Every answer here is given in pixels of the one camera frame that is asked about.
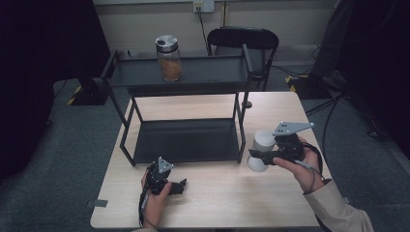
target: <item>black chair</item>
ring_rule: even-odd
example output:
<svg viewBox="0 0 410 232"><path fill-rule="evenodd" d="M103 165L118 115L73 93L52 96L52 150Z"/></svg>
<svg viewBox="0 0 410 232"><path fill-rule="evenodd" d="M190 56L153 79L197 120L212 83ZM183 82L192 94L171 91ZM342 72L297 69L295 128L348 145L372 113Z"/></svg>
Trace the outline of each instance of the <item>black chair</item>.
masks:
<svg viewBox="0 0 410 232"><path fill-rule="evenodd" d="M242 44L246 44L253 69L252 80L258 81L257 86L264 81L263 91L266 90L272 60L279 44L275 33L266 29L225 26L211 31L207 43L208 55L212 55L213 47L215 55L240 54ZM266 61L267 50L270 50L271 54Z"/></svg>

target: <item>shelf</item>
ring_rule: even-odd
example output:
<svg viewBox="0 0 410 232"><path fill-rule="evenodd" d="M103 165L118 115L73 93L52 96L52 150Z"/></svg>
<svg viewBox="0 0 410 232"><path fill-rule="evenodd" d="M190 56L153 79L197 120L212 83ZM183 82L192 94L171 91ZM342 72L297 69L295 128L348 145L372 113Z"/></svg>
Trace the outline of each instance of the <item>shelf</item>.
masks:
<svg viewBox="0 0 410 232"><path fill-rule="evenodd" d="M148 121L141 124L133 160L152 163L238 160L235 120L191 119Z"/></svg>
<svg viewBox="0 0 410 232"><path fill-rule="evenodd" d="M182 58L182 76L178 81L162 78L158 59L121 60L115 51L102 72L110 87L110 97L125 126L120 148L132 166L152 163L158 157L169 162L200 162L236 160L241 162L245 150L244 117L248 101L252 67L246 45L239 56L201 56ZM126 118L112 88L127 88L132 108ZM146 121L142 118L136 98L233 94L231 118ZM125 146L132 115L136 112L140 125L134 155Z"/></svg>
<svg viewBox="0 0 410 232"><path fill-rule="evenodd" d="M157 59L121 60L109 85L127 87L133 97L233 94L247 90L248 72L244 56L182 58L178 81L162 78Z"/></svg>

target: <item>wall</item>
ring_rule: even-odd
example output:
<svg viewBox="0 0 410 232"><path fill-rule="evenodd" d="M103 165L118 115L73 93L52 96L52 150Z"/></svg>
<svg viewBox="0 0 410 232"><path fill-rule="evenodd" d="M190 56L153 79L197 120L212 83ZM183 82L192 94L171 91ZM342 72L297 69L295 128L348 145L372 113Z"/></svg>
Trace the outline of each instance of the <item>wall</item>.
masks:
<svg viewBox="0 0 410 232"><path fill-rule="evenodd" d="M205 35L225 25L272 30L280 40L276 64L312 63L311 52L321 43L335 0L216 2L203 14ZM206 54L202 27L192 2L96 5L102 29L112 49L137 55L155 52L155 38L171 34L182 53Z"/></svg>

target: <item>wooden table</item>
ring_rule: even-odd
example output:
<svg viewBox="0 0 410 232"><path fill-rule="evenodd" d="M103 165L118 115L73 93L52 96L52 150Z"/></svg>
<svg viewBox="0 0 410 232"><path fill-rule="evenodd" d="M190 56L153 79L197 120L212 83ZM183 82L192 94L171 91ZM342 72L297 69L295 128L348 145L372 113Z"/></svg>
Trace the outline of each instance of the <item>wooden table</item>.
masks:
<svg viewBox="0 0 410 232"><path fill-rule="evenodd" d="M232 114L234 96L182 96L138 99L145 117L185 119L224 117ZM247 165L248 148L259 130L274 130L280 121L307 123L299 98L292 92L249 93L253 107L245 116L247 149L237 161L174 163L168 178L188 182L182 195L168 197L161 219L167 228L257 228L317 226L293 174L270 166L262 173ZM138 135L138 120L132 121L126 146L133 151ZM312 130L298 133L318 147ZM114 147L100 191L106 207L96 207L91 217L95 228L137 228L140 180L148 164L132 167L119 148ZM331 178L326 164L323 174Z"/></svg>

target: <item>black curtain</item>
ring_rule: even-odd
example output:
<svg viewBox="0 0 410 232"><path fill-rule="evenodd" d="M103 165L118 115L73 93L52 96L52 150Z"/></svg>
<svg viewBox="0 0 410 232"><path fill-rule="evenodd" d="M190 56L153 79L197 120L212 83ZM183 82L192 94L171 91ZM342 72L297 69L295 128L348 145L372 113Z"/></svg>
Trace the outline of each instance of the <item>black curtain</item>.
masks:
<svg viewBox="0 0 410 232"><path fill-rule="evenodd" d="M410 158L410 2L361 0L337 62L357 94Z"/></svg>
<svg viewBox="0 0 410 232"><path fill-rule="evenodd" d="M53 83L100 76L109 49L91 0L0 1L0 180L31 159Z"/></svg>

